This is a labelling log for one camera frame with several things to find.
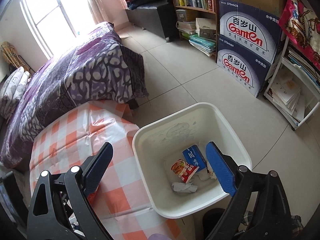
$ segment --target bed leg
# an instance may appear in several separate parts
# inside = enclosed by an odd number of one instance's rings
[[[131,110],[137,109],[139,107],[137,100],[135,99],[130,99],[127,104],[129,105]]]

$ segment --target orange checkered tablecloth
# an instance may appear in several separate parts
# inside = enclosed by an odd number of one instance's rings
[[[33,145],[31,192],[43,170],[66,172],[107,141],[113,146],[113,159],[92,204],[107,231],[115,240],[145,240],[155,233],[183,240],[176,221],[161,217],[151,206],[132,151],[139,127],[127,121],[130,117],[127,104],[89,101],[46,127]]]

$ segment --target window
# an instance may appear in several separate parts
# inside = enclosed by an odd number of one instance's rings
[[[47,57],[64,52],[95,26],[88,0],[22,0],[21,8]]]

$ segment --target plaid umbrella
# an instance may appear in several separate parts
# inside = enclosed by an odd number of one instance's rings
[[[0,49],[6,62],[13,65],[15,68],[23,67],[25,71],[29,71],[29,67],[19,58],[19,55],[12,44],[5,41],[1,44]]]

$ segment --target ganten logo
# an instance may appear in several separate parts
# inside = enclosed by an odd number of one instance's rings
[[[267,42],[262,31],[246,17],[240,15],[230,17],[227,20],[227,30],[267,51]]]
[[[241,59],[233,54],[227,53],[222,56],[221,61],[224,66],[236,73],[249,86],[253,87],[250,70]]]

